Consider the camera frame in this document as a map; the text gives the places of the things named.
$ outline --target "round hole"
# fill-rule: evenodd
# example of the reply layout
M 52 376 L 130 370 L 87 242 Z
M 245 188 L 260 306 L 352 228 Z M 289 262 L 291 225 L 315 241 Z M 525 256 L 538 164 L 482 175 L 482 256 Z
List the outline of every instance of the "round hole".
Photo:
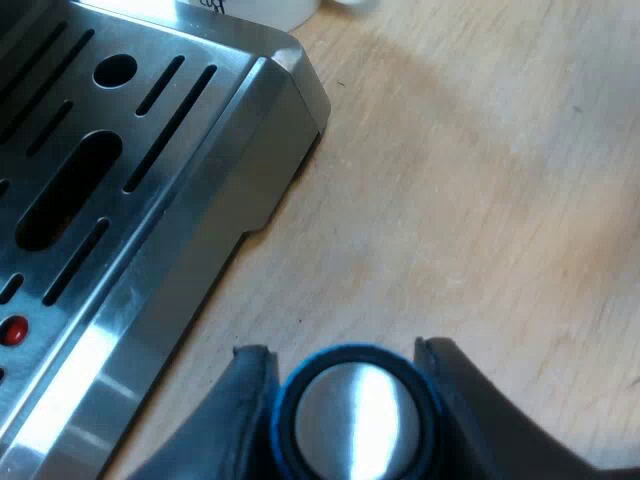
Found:
M 7 318 L 0 325 L 0 345 L 15 347 L 20 345 L 29 331 L 29 322 L 21 315 Z
M 101 87 L 116 88 L 131 80 L 137 71 L 138 64 L 131 55 L 114 55 L 98 64 L 93 79 Z

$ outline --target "wooden table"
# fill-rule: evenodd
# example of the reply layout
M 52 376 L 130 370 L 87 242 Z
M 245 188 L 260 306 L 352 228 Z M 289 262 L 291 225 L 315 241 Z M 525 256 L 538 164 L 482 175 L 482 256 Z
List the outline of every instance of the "wooden table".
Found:
M 249 238 L 108 477 L 154 452 L 232 345 L 286 376 L 352 340 L 450 336 L 601 467 L 640 463 L 640 8 L 381 0 L 295 35 L 324 139 Z

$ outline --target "stainless steel drip tray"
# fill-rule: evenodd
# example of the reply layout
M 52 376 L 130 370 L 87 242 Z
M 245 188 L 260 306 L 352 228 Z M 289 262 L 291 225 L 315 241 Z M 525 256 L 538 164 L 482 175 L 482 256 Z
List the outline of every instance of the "stainless steel drip tray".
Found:
M 0 477 L 91 478 L 329 103 L 294 39 L 180 2 L 0 15 Z

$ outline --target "drip tray grate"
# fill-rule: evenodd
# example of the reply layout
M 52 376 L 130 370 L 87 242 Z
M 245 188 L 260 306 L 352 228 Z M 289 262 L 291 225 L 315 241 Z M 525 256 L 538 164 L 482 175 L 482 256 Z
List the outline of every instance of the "drip tray grate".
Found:
M 25 5 L 0 30 L 0 476 L 88 478 L 329 105 L 266 27 Z

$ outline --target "metal cap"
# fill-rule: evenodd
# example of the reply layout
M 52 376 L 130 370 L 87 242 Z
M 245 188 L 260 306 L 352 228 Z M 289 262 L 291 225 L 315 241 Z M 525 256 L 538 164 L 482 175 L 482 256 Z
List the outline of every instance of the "metal cap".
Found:
M 316 376 L 294 421 L 298 450 L 323 479 L 400 478 L 420 448 L 420 415 L 411 394 L 370 363 L 340 363 Z

